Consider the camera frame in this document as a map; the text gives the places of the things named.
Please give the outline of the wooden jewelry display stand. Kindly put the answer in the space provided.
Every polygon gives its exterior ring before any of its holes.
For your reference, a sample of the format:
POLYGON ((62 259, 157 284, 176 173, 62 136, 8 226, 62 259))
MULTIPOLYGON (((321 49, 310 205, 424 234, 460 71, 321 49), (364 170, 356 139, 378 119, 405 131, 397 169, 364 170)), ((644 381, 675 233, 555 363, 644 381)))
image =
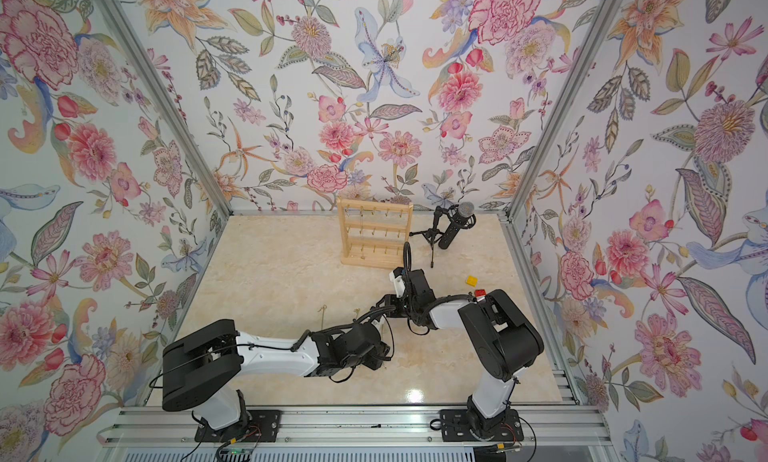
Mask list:
POLYGON ((344 265, 393 270, 403 262, 412 204, 340 199, 337 203, 344 265))

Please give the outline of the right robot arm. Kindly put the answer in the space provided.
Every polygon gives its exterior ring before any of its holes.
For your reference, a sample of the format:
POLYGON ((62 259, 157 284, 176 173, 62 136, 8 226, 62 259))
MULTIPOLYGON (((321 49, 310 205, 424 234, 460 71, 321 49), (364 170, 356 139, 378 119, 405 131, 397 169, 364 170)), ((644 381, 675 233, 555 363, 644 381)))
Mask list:
POLYGON ((498 289, 483 296, 434 295, 422 270, 395 269, 389 275, 395 289, 395 315, 427 333, 463 329, 483 368, 479 384, 463 411, 443 410, 445 441, 477 438, 492 440, 502 431, 513 432, 515 416, 511 396, 518 374, 531 367, 544 352, 541 335, 512 301, 498 289))

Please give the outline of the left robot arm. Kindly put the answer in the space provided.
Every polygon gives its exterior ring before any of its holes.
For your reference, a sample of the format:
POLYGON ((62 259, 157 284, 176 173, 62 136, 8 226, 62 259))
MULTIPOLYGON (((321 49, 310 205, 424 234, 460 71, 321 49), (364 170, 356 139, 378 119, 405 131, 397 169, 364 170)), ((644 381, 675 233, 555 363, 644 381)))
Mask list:
POLYGON ((287 374, 333 378, 363 366, 371 371, 392 359, 379 318, 305 331, 298 339, 241 332, 232 319, 215 321, 167 346, 157 377, 166 412, 189 411, 204 427, 221 433, 250 422, 245 396, 230 383, 239 376, 287 374))

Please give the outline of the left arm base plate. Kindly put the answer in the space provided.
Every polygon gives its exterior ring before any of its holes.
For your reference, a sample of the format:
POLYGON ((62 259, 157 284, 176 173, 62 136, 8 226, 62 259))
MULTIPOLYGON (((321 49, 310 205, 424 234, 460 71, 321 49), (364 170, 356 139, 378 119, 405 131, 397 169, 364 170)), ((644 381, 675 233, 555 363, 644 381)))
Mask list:
POLYGON ((212 429, 202 422, 194 436, 195 442, 202 443, 272 443, 275 442, 283 413, 280 410, 247 409, 243 420, 222 428, 212 429))

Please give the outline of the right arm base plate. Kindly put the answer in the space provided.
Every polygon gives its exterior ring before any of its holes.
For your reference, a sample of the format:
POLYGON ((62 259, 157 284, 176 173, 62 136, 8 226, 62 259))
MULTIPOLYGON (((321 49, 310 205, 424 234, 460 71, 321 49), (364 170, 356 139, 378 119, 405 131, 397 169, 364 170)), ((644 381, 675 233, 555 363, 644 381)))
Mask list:
POLYGON ((524 441, 519 414, 511 408, 485 418, 476 409, 443 409, 430 422, 443 442, 516 443, 524 441))

